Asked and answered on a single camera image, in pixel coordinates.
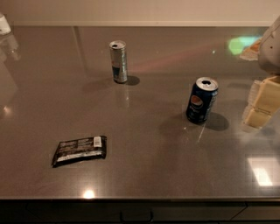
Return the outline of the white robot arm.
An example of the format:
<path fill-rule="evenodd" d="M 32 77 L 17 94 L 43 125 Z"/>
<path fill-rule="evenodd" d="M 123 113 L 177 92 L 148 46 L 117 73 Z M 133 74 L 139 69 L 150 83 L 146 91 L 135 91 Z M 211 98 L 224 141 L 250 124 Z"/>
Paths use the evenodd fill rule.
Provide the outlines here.
<path fill-rule="evenodd" d="M 258 48 L 258 64 L 269 78 L 255 80 L 242 115 L 242 128 L 253 132 L 266 125 L 280 109 L 280 17 L 263 34 Z"/>

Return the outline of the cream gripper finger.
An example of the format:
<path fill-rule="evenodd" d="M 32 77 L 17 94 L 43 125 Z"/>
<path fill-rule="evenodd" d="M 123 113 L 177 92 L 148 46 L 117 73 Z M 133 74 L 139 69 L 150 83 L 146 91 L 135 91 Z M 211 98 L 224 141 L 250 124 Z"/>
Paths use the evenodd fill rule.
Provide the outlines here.
<path fill-rule="evenodd" d="M 256 97 L 257 97 L 257 94 L 258 94 L 258 91 L 260 89 L 260 86 L 261 86 L 262 82 L 260 80 L 254 80 L 252 86 L 251 86 L 251 89 L 249 91 L 249 94 L 248 94 L 248 103 L 249 104 L 253 104 Z"/>
<path fill-rule="evenodd" d="M 262 84 L 253 104 L 245 108 L 242 124 L 245 129 L 261 129 L 280 109 L 280 77 L 261 80 Z"/>

